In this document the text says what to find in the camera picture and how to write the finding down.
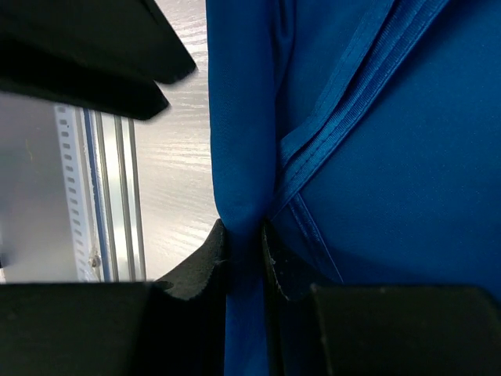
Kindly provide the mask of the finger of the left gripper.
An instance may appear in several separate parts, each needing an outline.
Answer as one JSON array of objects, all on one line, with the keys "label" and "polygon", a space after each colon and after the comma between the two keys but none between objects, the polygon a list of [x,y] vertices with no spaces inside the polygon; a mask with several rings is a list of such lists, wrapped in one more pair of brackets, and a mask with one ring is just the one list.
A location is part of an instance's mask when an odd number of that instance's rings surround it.
[{"label": "finger of the left gripper", "polygon": [[169,108],[152,82],[84,68],[12,39],[1,40],[1,90],[140,121]]},{"label": "finger of the left gripper", "polygon": [[196,70],[155,1],[3,1],[1,32],[83,67],[164,85]]}]

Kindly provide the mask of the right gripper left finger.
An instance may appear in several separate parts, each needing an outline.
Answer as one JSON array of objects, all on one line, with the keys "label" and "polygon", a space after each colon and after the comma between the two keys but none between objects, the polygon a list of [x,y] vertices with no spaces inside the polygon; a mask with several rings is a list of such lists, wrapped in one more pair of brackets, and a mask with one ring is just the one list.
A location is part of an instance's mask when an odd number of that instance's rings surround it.
[{"label": "right gripper left finger", "polygon": [[159,280],[4,284],[4,375],[221,375],[226,231]]}]

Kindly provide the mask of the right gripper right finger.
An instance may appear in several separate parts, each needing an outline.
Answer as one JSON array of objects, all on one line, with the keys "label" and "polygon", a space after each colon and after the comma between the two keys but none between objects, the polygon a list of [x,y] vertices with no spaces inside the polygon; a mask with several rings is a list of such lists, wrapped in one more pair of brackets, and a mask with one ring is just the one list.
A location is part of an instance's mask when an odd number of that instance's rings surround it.
[{"label": "right gripper right finger", "polygon": [[261,229],[272,375],[497,375],[500,307],[468,286],[340,286]]}]

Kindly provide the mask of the blue cloth napkin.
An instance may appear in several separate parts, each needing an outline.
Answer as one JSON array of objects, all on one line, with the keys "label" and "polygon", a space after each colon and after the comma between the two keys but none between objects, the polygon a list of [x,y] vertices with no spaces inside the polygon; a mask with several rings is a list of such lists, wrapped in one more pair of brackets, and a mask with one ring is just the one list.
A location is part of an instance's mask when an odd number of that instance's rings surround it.
[{"label": "blue cloth napkin", "polygon": [[227,375],[267,375],[261,224],[334,283],[500,294],[500,4],[209,1]]}]

